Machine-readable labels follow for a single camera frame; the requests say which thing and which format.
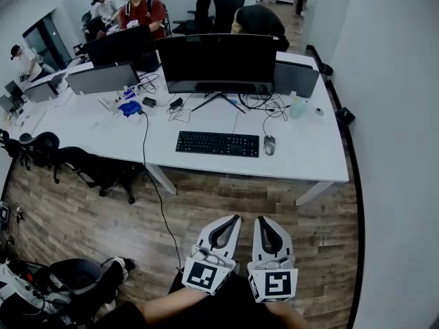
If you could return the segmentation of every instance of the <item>person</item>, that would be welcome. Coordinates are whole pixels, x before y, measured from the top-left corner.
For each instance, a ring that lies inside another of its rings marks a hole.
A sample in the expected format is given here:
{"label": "person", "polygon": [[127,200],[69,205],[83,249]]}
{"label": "person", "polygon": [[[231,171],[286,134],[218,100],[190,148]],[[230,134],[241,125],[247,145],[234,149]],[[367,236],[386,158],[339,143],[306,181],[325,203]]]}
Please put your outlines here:
{"label": "person", "polygon": [[91,18],[95,19],[101,16],[102,22],[113,18],[117,12],[116,0],[93,0],[93,7],[91,9]]}
{"label": "person", "polygon": [[152,0],[152,9],[149,11],[147,0],[124,0],[127,5],[123,6],[119,19],[121,29],[126,29],[130,21],[137,20],[139,25],[149,25],[154,40],[166,38],[165,28],[162,21],[166,19],[166,9],[160,0]]}
{"label": "person", "polygon": [[14,45],[11,49],[11,60],[18,58],[24,73],[29,75],[30,82],[46,77],[55,70],[43,62],[43,58],[27,47]]}
{"label": "person", "polygon": [[176,276],[169,295],[135,306],[126,302],[92,329],[123,328],[271,328],[308,329],[288,302],[257,304],[246,278],[233,273],[215,296],[189,289]]}
{"label": "person", "polygon": [[262,5],[240,8],[235,14],[232,34],[256,34],[278,37],[278,51],[287,51],[289,41],[285,37],[285,27],[277,15]]}

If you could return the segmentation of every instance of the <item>white shirt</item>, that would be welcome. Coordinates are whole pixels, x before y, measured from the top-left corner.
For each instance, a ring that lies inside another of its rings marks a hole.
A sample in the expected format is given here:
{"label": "white shirt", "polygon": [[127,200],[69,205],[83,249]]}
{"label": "white shirt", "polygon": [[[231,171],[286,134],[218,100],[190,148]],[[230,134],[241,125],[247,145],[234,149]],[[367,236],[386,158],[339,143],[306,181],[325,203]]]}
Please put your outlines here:
{"label": "white shirt", "polygon": [[116,0],[105,0],[104,3],[96,3],[91,9],[92,18],[102,17],[102,22],[107,20],[117,11]]}
{"label": "white shirt", "polygon": [[[30,69],[31,61],[37,58],[37,55],[27,47],[23,48],[23,54],[19,57],[19,62],[21,65],[21,68],[23,71],[28,72]],[[38,61],[35,62],[34,68],[32,69],[32,72],[30,73],[29,81],[31,82],[35,78],[37,78],[40,73],[43,71],[43,69],[38,64]]]}

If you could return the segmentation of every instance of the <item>red shirt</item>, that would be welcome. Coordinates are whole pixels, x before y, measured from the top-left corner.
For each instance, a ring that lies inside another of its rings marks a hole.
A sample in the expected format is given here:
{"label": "red shirt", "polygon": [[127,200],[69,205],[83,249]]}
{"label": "red shirt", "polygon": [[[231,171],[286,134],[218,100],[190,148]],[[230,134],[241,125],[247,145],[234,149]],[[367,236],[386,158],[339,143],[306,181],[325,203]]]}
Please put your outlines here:
{"label": "red shirt", "polygon": [[[152,0],[152,11],[148,11],[147,0],[141,0],[139,6],[131,4],[130,15],[126,14],[126,5],[122,7],[120,13],[121,28],[126,29],[130,21],[138,20],[140,25],[150,25],[166,19],[165,6],[160,0]],[[152,33],[154,40],[166,38],[165,28],[160,27]]]}

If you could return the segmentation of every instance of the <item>backpack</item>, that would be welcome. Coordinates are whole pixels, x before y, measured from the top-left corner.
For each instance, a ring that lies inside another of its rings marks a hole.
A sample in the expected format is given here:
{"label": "backpack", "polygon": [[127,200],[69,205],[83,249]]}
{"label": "backpack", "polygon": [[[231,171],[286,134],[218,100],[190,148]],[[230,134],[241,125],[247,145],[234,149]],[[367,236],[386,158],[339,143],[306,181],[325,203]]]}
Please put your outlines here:
{"label": "backpack", "polygon": [[[147,7],[148,7],[148,14],[152,11],[152,3],[153,3],[153,1],[154,0],[146,0],[146,4],[147,4]],[[169,22],[168,22],[169,21],[169,15],[167,13],[167,8],[166,8],[166,5],[164,3],[163,3],[163,7],[165,8],[165,11],[166,11],[166,19],[164,19],[162,21],[161,26],[163,28],[165,28],[167,36],[169,36],[169,35],[172,36],[171,27],[169,26]],[[125,5],[125,14],[129,17],[130,13],[131,13],[131,1],[127,2],[127,4]]]}

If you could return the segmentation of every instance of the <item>desk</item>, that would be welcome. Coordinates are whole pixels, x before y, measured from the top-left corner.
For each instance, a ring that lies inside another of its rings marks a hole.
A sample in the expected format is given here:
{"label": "desk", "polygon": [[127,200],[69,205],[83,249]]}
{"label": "desk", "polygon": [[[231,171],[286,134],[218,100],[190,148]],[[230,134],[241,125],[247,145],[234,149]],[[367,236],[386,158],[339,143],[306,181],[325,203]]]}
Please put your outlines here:
{"label": "desk", "polygon": [[[41,78],[40,80],[36,80],[35,82],[27,82],[26,85],[23,87],[23,90],[36,86],[39,84],[42,84],[44,82],[47,82],[48,80],[51,80],[55,75],[66,73],[67,75],[74,72],[79,71],[85,71],[86,69],[92,69],[93,63],[88,62],[86,64],[79,64],[76,67],[72,67],[71,69],[65,69],[58,71],[54,74],[48,75],[47,77]],[[67,82],[65,79],[60,83],[60,88],[65,89],[67,87]],[[68,88],[65,91],[62,91],[60,94],[60,98],[63,98],[64,96],[69,96],[71,94],[71,89]],[[24,133],[29,133],[31,135],[34,135],[35,129],[38,127],[38,124],[45,116],[46,112],[51,109],[55,108],[57,106],[57,103],[59,100],[57,99],[55,101],[45,101],[41,103],[31,103],[28,101],[23,106],[23,113],[18,117],[12,117],[11,122],[9,123],[3,123],[2,129],[6,130],[11,138],[19,139],[20,135]]]}
{"label": "desk", "polygon": [[[308,64],[317,69],[314,60],[306,56],[278,53],[277,59]],[[72,71],[79,69],[74,67],[70,70]],[[165,105],[173,95],[167,92],[162,69],[157,73],[162,77],[154,84],[158,84],[160,88],[155,95],[145,95],[155,98],[158,105]],[[186,100],[189,96],[190,94],[177,95],[175,99],[182,97]],[[73,95],[63,107],[50,106],[34,130],[34,135],[53,132],[60,139],[60,148],[76,146],[90,154],[143,163],[142,144],[147,125],[145,116],[115,118],[98,102],[102,97],[115,98],[115,94]],[[292,99],[284,96],[283,101],[288,105]],[[185,108],[193,109],[202,102],[204,95],[194,94],[187,101]],[[323,117],[316,114],[316,108],[324,111]],[[167,106],[144,106],[143,110],[150,122],[145,143],[146,167],[171,194],[176,194],[177,189],[161,171],[160,166],[316,181],[314,187],[296,200],[297,206],[305,204],[334,182],[348,181],[340,132],[321,77],[301,119],[288,118],[285,122],[279,117],[267,120],[266,132],[276,138],[277,145],[273,156],[267,156],[263,150],[262,125],[267,117],[264,111],[246,111],[246,114],[240,114],[238,117],[236,134],[252,134],[261,138],[259,158],[242,158],[176,152],[177,138],[181,130],[232,132],[238,110],[225,101],[217,99],[192,112],[189,123],[169,122]]]}

